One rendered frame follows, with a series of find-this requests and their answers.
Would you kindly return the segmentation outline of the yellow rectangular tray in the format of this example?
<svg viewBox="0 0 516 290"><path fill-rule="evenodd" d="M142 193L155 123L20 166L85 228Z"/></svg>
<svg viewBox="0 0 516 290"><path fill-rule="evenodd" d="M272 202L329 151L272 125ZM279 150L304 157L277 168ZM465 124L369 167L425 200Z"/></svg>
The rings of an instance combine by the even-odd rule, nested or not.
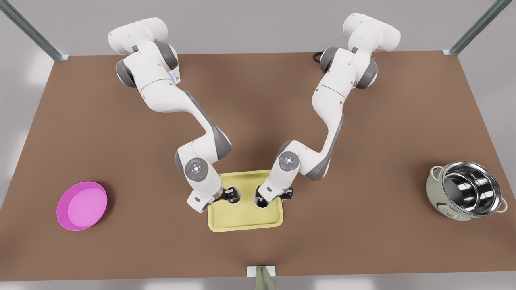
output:
<svg viewBox="0 0 516 290"><path fill-rule="evenodd" d="M226 201L212 203L208 207L208 227L213 232L264 229L282 224L283 208L278 199L269 207L261 209L254 204L253 197L258 186L262 185L269 170L221 173L222 184L237 187L243 197L236 205Z"/></svg>

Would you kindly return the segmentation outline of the pink round bowl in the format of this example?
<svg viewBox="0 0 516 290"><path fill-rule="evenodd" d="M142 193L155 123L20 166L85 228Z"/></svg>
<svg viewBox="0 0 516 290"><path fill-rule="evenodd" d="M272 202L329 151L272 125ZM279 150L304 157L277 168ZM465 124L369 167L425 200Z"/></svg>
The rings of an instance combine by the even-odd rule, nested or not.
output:
<svg viewBox="0 0 516 290"><path fill-rule="evenodd" d="M99 222L108 209L108 196L103 186L85 181L67 189L61 196L56 218L70 231L81 231Z"/></svg>

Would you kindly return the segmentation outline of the pale green steel-lined pot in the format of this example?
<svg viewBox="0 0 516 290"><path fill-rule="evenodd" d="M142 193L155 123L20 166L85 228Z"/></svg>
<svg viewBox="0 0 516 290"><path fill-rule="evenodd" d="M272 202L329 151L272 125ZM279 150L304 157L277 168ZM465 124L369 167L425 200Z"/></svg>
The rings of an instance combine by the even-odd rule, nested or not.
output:
<svg viewBox="0 0 516 290"><path fill-rule="evenodd" d="M467 160L432 167L426 193L440 214L458 222L505 213L508 209L494 176L483 166Z"/></svg>

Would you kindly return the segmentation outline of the silver frame post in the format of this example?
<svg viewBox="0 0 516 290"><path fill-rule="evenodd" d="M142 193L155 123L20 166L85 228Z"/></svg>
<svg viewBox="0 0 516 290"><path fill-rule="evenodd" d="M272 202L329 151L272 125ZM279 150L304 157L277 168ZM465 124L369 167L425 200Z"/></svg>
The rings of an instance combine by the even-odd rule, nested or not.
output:
<svg viewBox="0 0 516 290"><path fill-rule="evenodd" d="M54 61L69 60L69 55L59 52L8 0L0 0L0 11Z"/></svg>
<svg viewBox="0 0 516 290"><path fill-rule="evenodd" d="M273 277L276 266L247 266L247 277L254 277L254 290L278 290Z"/></svg>
<svg viewBox="0 0 516 290"><path fill-rule="evenodd" d="M443 55L459 55L459 53L461 53L512 1L513 0L495 0L451 48L442 50Z"/></svg>

